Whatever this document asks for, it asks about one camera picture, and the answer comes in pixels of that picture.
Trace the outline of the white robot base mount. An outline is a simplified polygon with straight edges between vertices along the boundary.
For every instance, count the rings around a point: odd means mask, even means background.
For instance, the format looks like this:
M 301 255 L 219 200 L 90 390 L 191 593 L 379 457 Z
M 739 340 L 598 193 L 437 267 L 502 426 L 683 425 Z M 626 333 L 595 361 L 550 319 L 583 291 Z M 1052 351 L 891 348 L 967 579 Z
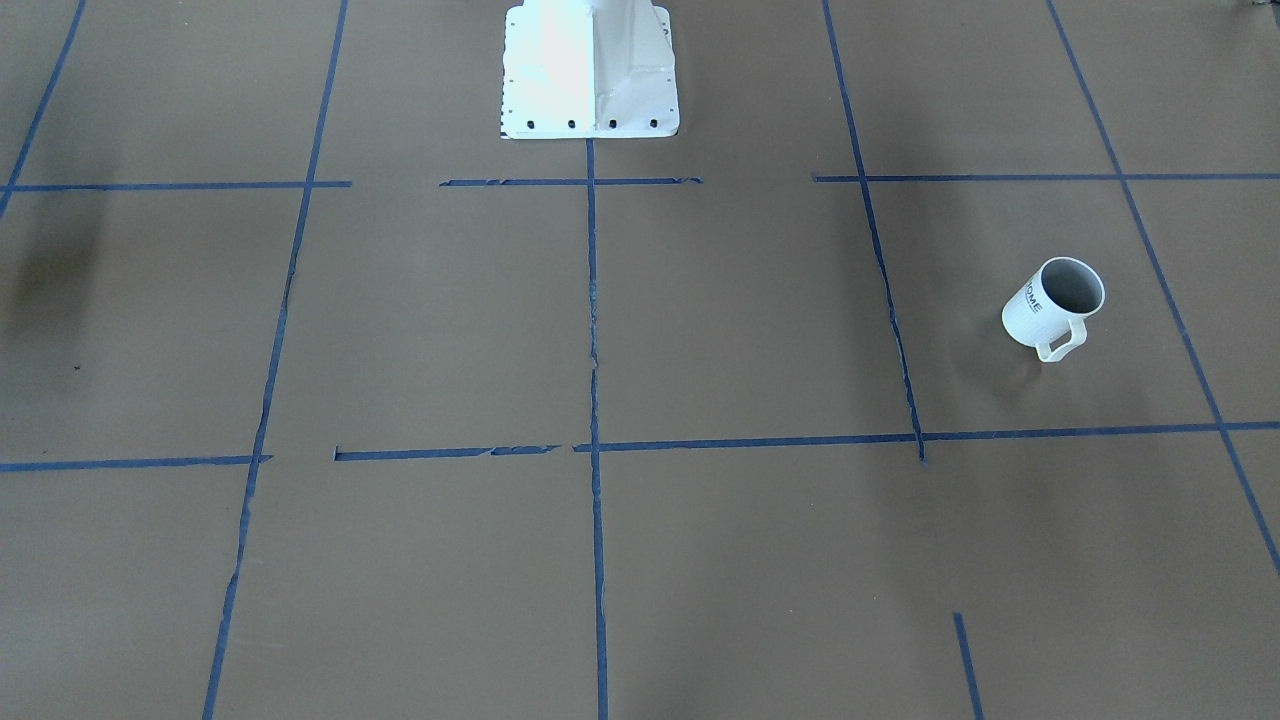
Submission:
M 522 1 L 504 18 L 500 137 L 666 138 L 681 115 L 669 12 Z

